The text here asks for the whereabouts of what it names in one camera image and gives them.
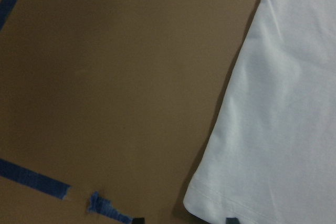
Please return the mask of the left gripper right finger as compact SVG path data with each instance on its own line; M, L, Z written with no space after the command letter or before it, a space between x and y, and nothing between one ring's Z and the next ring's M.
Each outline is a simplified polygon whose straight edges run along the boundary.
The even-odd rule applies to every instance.
M238 224L238 218L226 218L226 224Z

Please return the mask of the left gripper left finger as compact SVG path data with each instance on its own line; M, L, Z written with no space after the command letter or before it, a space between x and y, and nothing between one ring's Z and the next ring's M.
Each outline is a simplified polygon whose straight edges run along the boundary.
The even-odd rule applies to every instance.
M136 217L132 219L132 224L144 224L144 218L143 217Z

